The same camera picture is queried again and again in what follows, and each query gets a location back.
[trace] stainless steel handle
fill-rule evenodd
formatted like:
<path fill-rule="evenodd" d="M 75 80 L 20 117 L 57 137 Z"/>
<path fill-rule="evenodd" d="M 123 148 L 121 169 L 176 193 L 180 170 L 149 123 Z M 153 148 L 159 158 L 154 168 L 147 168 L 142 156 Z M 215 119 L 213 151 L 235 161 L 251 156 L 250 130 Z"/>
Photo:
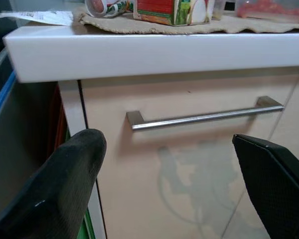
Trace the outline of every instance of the stainless steel handle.
<path fill-rule="evenodd" d="M 223 120 L 242 116 L 253 116 L 264 113 L 279 112 L 284 110 L 284 106 L 268 96 L 261 96 L 257 99 L 253 108 L 243 108 L 231 111 L 207 113 L 201 115 L 174 117 L 168 119 L 144 120 L 140 111 L 127 112 L 127 118 L 133 131 L 155 129 L 183 125 L 189 123 L 201 123 L 213 120 Z"/>

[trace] paper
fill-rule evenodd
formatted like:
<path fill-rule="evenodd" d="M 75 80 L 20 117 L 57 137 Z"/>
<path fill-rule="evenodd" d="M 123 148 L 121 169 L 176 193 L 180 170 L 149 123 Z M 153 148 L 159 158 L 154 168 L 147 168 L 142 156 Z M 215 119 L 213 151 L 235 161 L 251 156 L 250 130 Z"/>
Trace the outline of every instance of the paper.
<path fill-rule="evenodd" d="M 1 12 L 0 18 L 13 17 L 52 25 L 70 26 L 73 14 L 70 11 L 18 11 Z"/>

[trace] beige cabinet door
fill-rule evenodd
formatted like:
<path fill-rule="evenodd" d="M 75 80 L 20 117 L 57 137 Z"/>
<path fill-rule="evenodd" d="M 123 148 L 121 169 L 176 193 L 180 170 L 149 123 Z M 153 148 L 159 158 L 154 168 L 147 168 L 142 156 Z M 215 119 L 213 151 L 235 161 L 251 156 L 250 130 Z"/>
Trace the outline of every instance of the beige cabinet door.
<path fill-rule="evenodd" d="M 299 159 L 299 81 L 271 139 Z"/>
<path fill-rule="evenodd" d="M 108 239 L 219 239 L 245 190 L 235 133 L 268 139 L 281 113 L 133 132 L 147 120 L 285 104 L 299 67 L 82 81 L 89 128 L 108 142 L 98 176 Z"/>
<path fill-rule="evenodd" d="M 299 80 L 270 141 L 287 147 L 299 159 Z M 269 239 L 245 192 L 224 234 L 225 239 Z"/>

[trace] kitchen counter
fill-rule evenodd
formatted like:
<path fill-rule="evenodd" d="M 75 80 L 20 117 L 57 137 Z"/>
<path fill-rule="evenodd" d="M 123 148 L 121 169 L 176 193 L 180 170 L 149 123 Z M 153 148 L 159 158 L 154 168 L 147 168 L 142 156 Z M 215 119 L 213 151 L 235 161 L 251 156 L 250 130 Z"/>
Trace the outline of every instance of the kitchen counter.
<path fill-rule="evenodd" d="M 299 32 L 120 35 L 41 25 L 4 41 L 21 82 L 299 66 Z"/>

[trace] burlap cloth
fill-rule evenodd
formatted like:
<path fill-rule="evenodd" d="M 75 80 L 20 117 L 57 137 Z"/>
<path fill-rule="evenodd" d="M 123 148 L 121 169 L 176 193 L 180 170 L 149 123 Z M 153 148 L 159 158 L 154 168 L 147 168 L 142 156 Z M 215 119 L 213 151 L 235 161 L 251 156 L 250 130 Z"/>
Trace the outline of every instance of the burlap cloth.
<path fill-rule="evenodd" d="M 88 15 L 82 8 L 74 12 L 76 20 L 81 24 L 91 24 L 101 30 L 122 34 L 194 34 L 224 31 L 237 33 L 251 30 L 255 33 L 283 33 L 299 29 L 299 24 L 276 23 L 258 19 L 243 19 L 233 15 L 224 15 L 221 21 L 213 20 L 210 24 L 194 26 L 168 26 L 146 21 L 134 20 L 133 14 L 125 13 L 114 18 L 95 18 Z"/>

